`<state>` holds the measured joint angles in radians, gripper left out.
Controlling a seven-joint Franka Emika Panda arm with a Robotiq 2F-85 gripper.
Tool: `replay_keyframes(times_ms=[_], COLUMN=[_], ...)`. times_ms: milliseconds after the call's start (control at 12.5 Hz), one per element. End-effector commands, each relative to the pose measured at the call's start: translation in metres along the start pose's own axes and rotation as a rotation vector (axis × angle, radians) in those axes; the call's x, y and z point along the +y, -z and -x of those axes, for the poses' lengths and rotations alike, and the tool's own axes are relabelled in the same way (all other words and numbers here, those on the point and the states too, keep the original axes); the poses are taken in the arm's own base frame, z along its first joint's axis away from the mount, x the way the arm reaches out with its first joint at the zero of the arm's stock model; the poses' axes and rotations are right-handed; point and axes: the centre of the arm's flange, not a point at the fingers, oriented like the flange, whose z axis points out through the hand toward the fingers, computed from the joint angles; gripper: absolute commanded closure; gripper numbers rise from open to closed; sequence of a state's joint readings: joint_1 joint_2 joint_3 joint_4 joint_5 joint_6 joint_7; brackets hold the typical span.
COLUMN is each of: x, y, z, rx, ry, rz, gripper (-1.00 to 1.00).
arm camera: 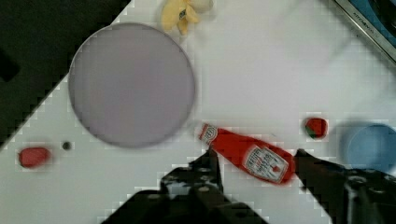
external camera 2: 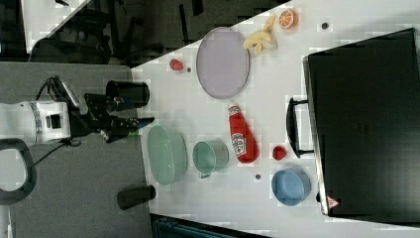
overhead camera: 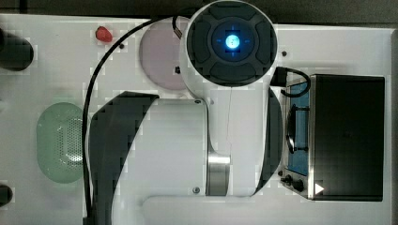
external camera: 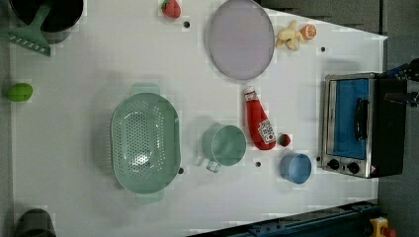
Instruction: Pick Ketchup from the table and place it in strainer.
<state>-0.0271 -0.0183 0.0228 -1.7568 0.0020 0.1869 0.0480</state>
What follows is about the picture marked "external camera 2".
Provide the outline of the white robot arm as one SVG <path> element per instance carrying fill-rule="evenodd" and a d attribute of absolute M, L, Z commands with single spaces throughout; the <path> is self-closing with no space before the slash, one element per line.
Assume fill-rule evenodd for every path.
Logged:
<path fill-rule="evenodd" d="M 87 112 L 66 102 L 24 101 L 1 104 L 1 138 L 21 139 L 28 146 L 51 144 L 98 133 L 106 143 L 135 133 L 154 117 L 120 118 L 112 112 L 136 108 L 131 99 L 85 93 Z"/>

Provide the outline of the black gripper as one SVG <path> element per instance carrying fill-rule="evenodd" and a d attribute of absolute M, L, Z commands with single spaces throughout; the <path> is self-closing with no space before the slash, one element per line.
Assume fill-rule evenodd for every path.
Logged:
<path fill-rule="evenodd" d="M 92 133 L 103 136 L 106 143 L 113 143 L 127 137 L 155 121 L 154 117 L 120 118 L 112 112 L 137 109 L 145 106 L 143 101 L 131 98 L 85 93 L 87 112 L 70 112 L 70 134 L 72 138 L 85 137 Z"/>

